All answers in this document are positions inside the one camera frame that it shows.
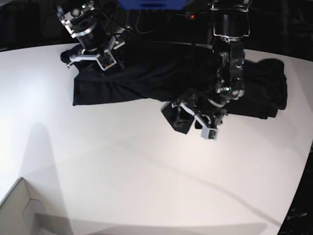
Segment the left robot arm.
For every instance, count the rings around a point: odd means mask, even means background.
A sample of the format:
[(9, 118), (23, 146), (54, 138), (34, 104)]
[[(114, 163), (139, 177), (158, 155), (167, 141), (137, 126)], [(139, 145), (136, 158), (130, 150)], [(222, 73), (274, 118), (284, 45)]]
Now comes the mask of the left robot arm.
[(249, 0), (212, 1), (212, 52), (217, 64), (213, 86), (203, 92), (189, 91), (168, 105), (175, 113), (171, 126), (176, 131), (187, 133), (196, 121), (203, 138), (215, 138), (227, 112), (226, 104), (244, 95), (242, 39), (250, 35), (250, 5)]

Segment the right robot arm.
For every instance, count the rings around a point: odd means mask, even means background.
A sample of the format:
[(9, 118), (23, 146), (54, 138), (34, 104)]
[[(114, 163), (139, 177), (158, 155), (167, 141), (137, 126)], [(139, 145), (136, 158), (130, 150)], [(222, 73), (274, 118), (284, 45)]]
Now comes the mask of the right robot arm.
[(103, 71), (123, 62), (117, 57), (117, 51), (125, 45), (124, 26), (118, 26), (115, 31), (107, 32), (100, 23), (99, 11), (111, 22), (112, 18), (95, 6), (93, 0), (83, 0), (78, 3), (67, 3), (57, 6), (57, 17), (73, 39), (77, 39), (80, 48), (68, 56), (67, 66), (74, 63), (95, 62)]

